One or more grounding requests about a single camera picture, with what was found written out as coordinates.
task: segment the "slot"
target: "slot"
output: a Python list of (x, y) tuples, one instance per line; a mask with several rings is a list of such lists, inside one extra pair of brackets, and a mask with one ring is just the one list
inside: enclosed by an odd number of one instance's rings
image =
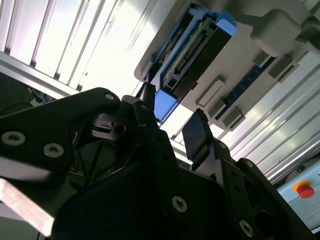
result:
[(209, 101), (225, 86), (225, 83), (216, 77), (208, 88), (202, 93), (199, 99), (195, 102), (198, 106), (205, 107)]
[(275, 57), (270, 57), (269, 60), (262, 66), (254, 65), (241, 81), (223, 98), (225, 107), (215, 116), (215, 120), (219, 120), (221, 116), (232, 106), (232, 104), (260, 77), (260, 75), (273, 63)]
[(294, 65), (291, 65), (279, 78), (278, 82), (282, 83), (285, 79), (285, 77), (294, 69)]
[(170, 81), (169, 81), (169, 83), (167, 84), (170, 88), (174, 88), (174, 86), (176, 85), (176, 83), (177, 83), (177, 80), (176, 79), (174, 79), (174, 78), (171, 78), (170, 79)]
[(208, 111), (211, 119), (215, 118), (226, 107), (225, 102), (220, 98), (215, 105)]
[(165, 47), (159, 51), (157, 56), (155, 57), (155, 64), (150, 69), (150, 78), (153, 79), (157, 72), (160, 70), (166, 59), (171, 54), (171, 51), (174, 49), (176, 44), (178, 43), (179, 39), (187, 29), (188, 25), (190, 24), (193, 16), (189, 13), (186, 13), (184, 18), (182, 19), (181, 23), (177, 27), (177, 29), (172, 34), (170, 40), (165, 44)]
[(169, 86), (165, 86), (163, 88), (163, 90), (165, 90), (166, 92), (170, 93), (172, 91), (172, 89)]
[(180, 74), (182, 69), (184, 69), (185, 65), (188, 63), (189, 59), (193, 57), (198, 47), (203, 43), (207, 36), (207, 32), (203, 31), (199, 34), (199, 36), (196, 38), (196, 40), (193, 42), (193, 44), (190, 46), (190, 48), (187, 50), (184, 57), (180, 60), (180, 62), (177, 64), (177, 66), (174, 69), (175, 74)]
[(261, 51), (256, 58), (253, 60), (253, 63), (257, 65), (259, 68), (261, 68), (269, 59), (271, 56), (264, 51)]
[(228, 116), (222, 121), (227, 129), (235, 129), (243, 120), (245, 116), (238, 108), (234, 108)]

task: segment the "bolt head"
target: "bolt head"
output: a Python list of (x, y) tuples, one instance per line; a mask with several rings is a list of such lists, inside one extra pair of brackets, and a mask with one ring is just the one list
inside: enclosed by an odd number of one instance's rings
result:
[(247, 164), (247, 166), (248, 166), (249, 168), (253, 168), (253, 167), (254, 167), (254, 165), (253, 165), (252, 162), (250, 162), (250, 161), (245, 161), (245, 164)]
[(26, 136), (19, 131), (7, 131), (1, 136), (1, 141), (9, 146), (19, 146), (26, 141)]
[(61, 157), (64, 152), (64, 148), (57, 143), (49, 143), (43, 148), (44, 155), (53, 159)]
[(223, 142), (219, 142), (219, 145), (223, 148), (223, 149), (226, 149), (227, 146), (223, 143)]
[(174, 196), (172, 198), (172, 205), (180, 213), (185, 213), (188, 209), (186, 201), (180, 196)]
[(143, 108), (144, 110), (149, 110), (148, 107), (146, 105), (141, 104), (141, 108)]
[(114, 99), (115, 99), (115, 97), (112, 96), (111, 94), (106, 94), (105, 97), (106, 97), (107, 99), (109, 99), (109, 100), (114, 100)]
[(254, 230), (250, 226), (250, 224), (245, 221), (245, 220), (240, 220), (239, 226), (241, 230), (248, 236), (248, 237), (253, 237), (254, 236)]

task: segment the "cable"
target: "cable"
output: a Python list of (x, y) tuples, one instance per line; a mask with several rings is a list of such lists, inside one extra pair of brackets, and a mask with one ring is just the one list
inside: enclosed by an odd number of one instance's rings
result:
[(76, 153), (76, 156), (77, 156), (78, 161), (80, 162), (80, 165), (81, 165), (81, 168), (82, 168), (82, 171), (83, 171), (83, 175), (86, 177), (87, 176), (87, 170), (86, 170), (84, 159), (82, 158), (81, 152), (78, 151)]
[(107, 166), (105, 169), (103, 169), (102, 171), (98, 172), (98, 173), (94, 176), (94, 179), (97, 179), (99, 176), (101, 176), (101, 175), (103, 175), (103, 174), (105, 174), (105, 173), (108, 173), (108, 171), (109, 171), (112, 167), (114, 167), (114, 166), (115, 166), (114, 163), (112, 163), (111, 165)]
[(84, 182), (84, 187), (88, 187), (89, 184), (90, 184), (90, 181), (92, 180), (93, 176), (94, 176), (94, 171), (95, 171), (95, 168), (96, 168), (96, 165), (97, 165), (97, 162), (98, 162), (98, 159), (100, 157), (100, 154), (101, 154), (101, 151), (103, 149), (103, 146), (104, 146), (104, 142), (103, 141), (100, 141), (99, 142), (99, 145), (98, 145), (98, 148), (93, 156), (93, 159), (92, 159), (92, 163), (91, 163), (91, 166), (90, 166), (90, 169), (89, 171), (87, 172), (87, 179), (86, 181)]
[(33, 107), (33, 105), (32, 105), (31, 103), (25, 103), (25, 102), (17, 103), (17, 104), (15, 104), (15, 105), (12, 105), (12, 106), (7, 107), (6, 109), (0, 111), (0, 114), (5, 113), (6, 111), (8, 111), (8, 110), (10, 110), (10, 109), (12, 109), (12, 108), (15, 108), (15, 107), (17, 107), (17, 106), (20, 106), (20, 105), (28, 105), (28, 106), (30, 106), (30, 107)]
[(50, 102), (50, 101), (47, 99), (47, 95), (46, 95), (46, 94), (43, 95), (43, 98), (44, 98), (44, 100), (45, 100), (46, 103), (49, 103), (49, 102)]

